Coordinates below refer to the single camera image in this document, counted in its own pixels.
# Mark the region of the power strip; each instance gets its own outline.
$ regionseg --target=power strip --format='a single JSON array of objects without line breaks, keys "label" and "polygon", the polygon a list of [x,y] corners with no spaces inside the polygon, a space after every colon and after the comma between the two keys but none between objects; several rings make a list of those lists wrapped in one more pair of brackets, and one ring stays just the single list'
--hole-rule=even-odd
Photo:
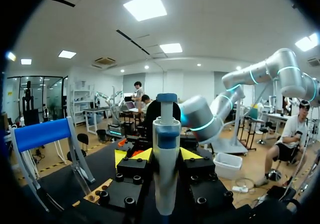
[{"label": "power strip", "polygon": [[246,186],[236,186],[236,185],[234,185],[232,187],[232,191],[234,191],[236,193],[247,193],[249,191],[249,189]]}]

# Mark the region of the blue chair back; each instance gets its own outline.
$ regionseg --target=blue chair back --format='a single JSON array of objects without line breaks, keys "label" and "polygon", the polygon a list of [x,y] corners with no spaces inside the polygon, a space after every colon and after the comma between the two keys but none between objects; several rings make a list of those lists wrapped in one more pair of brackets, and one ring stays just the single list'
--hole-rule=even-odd
[{"label": "blue chair back", "polygon": [[38,148],[71,136],[66,118],[15,128],[14,135],[19,152]]}]

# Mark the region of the black shorts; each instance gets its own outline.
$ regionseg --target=black shorts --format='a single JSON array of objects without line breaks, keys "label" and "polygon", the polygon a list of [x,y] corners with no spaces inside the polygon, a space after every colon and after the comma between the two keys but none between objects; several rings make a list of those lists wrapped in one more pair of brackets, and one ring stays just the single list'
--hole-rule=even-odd
[{"label": "black shorts", "polygon": [[283,143],[278,143],[276,145],[279,147],[279,156],[274,157],[273,161],[280,160],[284,162],[291,162],[299,151],[298,147],[289,148]]}]

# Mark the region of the orange object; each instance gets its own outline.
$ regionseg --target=orange object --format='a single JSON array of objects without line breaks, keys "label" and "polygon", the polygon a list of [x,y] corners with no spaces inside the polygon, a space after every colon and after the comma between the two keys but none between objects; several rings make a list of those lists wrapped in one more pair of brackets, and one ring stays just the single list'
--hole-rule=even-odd
[{"label": "orange object", "polygon": [[134,157],[135,155],[138,155],[139,153],[143,153],[143,152],[144,152],[143,150],[136,150],[136,151],[133,153],[132,157]]},{"label": "orange object", "polygon": [[125,145],[125,143],[126,143],[126,140],[127,140],[127,138],[119,141],[119,142],[118,142],[118,147],[123,147],[123,146]]}]

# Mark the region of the blue cap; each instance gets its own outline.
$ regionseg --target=blue cap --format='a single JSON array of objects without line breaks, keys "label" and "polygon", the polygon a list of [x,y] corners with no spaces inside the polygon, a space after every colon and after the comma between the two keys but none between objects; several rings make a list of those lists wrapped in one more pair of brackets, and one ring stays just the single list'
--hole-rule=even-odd
[{"label": "blue cap", "polygon": [[175,93],[160,93],[156,96],[158,102],[177,102],[178,97]]},{"label": "blue cap", "polygon": [[158,147],[162,149],[174,149],[177,146],[177,137],[180,135],[180,128],[177,125],[157,126]]}]

